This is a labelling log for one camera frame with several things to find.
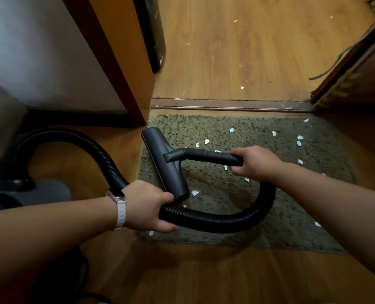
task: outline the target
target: rug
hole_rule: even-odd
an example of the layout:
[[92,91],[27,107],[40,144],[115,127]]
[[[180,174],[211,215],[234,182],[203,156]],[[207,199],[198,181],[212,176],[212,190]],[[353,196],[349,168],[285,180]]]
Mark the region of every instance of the rug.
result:
[[[173,148],[185,146],[229,152],[234,147],[259,145],[286,162],[297,163],[329,177],[355,183],[351,164],[337,130],[319,117],[210,117],[205,115],[159,115],[149,126],[158,127]],[[298,136],[301,135],[301,146]],[[139,178],[163,189],[154,163],[142,146]],[[240,212],[252,204],[259,183],[232,174],[212,163],[182,162],[190,190],[199,191],[178,207],[215,214]],[[276,190],[273,207],[253,228],[233,234],[215,234],[181,227],[171,234],[138,232],[147,241],[177,244],[209,244],[256,248],[288,248],[346,253],[323,227],[288,194]]]

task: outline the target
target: person's left hand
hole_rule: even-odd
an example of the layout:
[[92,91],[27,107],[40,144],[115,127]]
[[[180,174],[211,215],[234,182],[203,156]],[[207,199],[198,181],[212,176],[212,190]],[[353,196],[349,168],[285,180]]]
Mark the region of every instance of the person's left hand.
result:
[[135,230],[153,230],[170,233],[179,230],[179,226],[160,220],[163,204],[173,202],[173,195],[144,182],[136,180],[123,189],[125,195],[124,226]]

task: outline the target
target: laminate floor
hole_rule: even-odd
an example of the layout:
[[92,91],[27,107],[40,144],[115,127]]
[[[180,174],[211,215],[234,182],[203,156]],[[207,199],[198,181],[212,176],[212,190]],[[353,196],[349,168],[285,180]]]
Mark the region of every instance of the laminate floor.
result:
[[[171,111],[206,115],[291,116],[284,113]],[[327,117],[342,134],[358,184],[375,190],[375,119]],[[129,181],[137,177],[141,128],[75,127],[100,143]],[[78,197],[108,189],[96,163],[76,146],[41,145],[34,178],[65,182]],[[114,303],[375,303],[375,276],[351,256],[294,250],[144,243],[128,229],[81,245],[90,262],[86,290]],[[83,300],[82,303],[95,303]]]
[[309,98],[375,21],[363,0],[159,0],[166,58],[155,98]]

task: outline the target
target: door threshold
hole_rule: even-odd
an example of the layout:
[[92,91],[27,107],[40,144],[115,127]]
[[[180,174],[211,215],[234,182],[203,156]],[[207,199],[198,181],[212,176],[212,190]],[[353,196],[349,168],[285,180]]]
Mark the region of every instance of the door threshold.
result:
[[152,98],[151,109],[310,113],[313,104],[309,101]]

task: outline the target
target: forearm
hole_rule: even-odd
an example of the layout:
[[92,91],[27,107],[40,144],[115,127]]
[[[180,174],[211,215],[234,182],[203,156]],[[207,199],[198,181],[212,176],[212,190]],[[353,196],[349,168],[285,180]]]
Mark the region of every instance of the forearm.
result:
[[375,191],[291,163],[274,183],[375,273]]
[[0,289],[117,221],[109,197],[0,211]]

